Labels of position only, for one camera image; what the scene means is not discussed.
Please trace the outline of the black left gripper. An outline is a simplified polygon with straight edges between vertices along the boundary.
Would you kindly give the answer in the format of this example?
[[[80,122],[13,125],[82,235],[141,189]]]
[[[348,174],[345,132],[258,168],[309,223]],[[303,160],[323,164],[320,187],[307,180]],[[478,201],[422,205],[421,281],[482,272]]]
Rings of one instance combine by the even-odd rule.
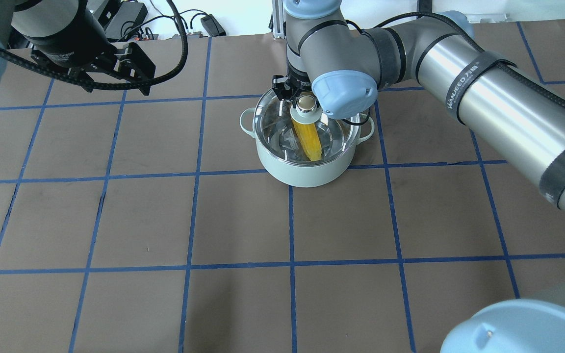
[[[94,91],[90,72],[101,72],[120,80],[151,80],[155,64],[136,42],[118,51],[112,46],[103,27],[88,10],[31,10],[30,55],[41,68],[67,74],[72,85],[86,92]]]

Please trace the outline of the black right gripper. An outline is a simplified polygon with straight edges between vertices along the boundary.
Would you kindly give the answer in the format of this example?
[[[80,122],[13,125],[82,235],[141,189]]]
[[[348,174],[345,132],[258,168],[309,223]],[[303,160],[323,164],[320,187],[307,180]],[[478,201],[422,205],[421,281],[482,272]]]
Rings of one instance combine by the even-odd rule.
[[[273,75],[272,89],[278,99],[288,99],[292,109],[297,108],[301,95],[313,95],[311,80],[306,72],[297,69],[291,63],[286,65],[286,74]]]

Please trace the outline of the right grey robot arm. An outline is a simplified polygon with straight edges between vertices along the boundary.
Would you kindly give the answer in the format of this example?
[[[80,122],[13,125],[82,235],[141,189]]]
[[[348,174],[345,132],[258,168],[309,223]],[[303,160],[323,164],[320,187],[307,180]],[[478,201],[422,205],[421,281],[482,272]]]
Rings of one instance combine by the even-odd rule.
[[[565,99],[484,50],[457,11],[414,12],[353,36],[339,0],[275,0],[274,27],[287,42],[287,76],[273,87],[295,102],[316,96],[318,111],[348,119],[378,92],[416,80],[451,118],[479,134],[549,203],[565,212]],[[538,296],[505,300],[456,326],[442,353],[565,353],[565,283]]]

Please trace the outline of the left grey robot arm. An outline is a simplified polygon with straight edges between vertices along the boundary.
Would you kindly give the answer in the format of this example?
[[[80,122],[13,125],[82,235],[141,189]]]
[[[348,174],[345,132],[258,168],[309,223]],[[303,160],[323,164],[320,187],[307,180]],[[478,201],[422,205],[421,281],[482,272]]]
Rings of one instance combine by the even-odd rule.
[[[8,63],[93,90],[150,93],[155,65],[135,44],[118,49],[85,0],[0,0],[0,82]]]

